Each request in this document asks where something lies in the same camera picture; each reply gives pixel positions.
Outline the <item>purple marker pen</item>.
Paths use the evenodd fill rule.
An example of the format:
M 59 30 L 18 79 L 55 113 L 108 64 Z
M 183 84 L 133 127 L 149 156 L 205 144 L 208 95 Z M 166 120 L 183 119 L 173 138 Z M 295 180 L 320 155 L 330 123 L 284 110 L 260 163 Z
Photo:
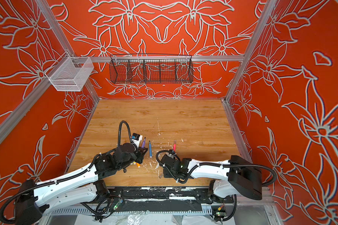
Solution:
M 145 145 L 146 145 L 146 137 L 144 137 L 141 147 L 145 148 Z

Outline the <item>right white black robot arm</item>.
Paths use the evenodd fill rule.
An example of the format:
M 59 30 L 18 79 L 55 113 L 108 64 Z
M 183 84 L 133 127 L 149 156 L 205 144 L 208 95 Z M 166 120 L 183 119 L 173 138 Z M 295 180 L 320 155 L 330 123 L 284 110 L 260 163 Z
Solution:
M 173 150 L 156 154 L 165 178 L 186 184 L 190 179 L 213 179 L 213 194 L 219 198 L 241 195 L 252 200 L 262 200 L 262 189 L 278 179 L 277 172 L 267 166 L 252 164 L 242 157 L 232 155 L 224 161 L 199 161 L 192 158 L 180 159 Z

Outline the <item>pink marker pen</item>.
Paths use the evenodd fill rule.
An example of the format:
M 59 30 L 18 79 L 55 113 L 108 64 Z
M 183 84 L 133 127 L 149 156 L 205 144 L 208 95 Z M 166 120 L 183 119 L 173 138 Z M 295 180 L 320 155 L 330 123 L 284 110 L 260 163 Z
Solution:
M 176 151 L 176 148 L 177 148 L 177 142 L 176 142 L 176 140 L 174 140 L 174 143 L 173 143 L 173 150 Z

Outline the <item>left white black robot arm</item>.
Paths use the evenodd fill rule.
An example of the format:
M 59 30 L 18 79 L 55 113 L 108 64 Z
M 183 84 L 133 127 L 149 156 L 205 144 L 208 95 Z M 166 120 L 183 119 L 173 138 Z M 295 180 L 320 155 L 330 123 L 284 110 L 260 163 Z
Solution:
M 94 156 L 91 163 L 65 175 L 44 181 L 25 181 L 19 191 L 0 208 L 0 222 L 14 225 L 31 225 L 43 214 L 76 203 L 101 200 L 108 194 L 104 179 L 118 171 L 126 171 L 133 162 L 141 164 L 148 151 L 140 147 L 143 136 L 129 133 L 129 142 L 121 143 L 119 123 L 117 147 Z

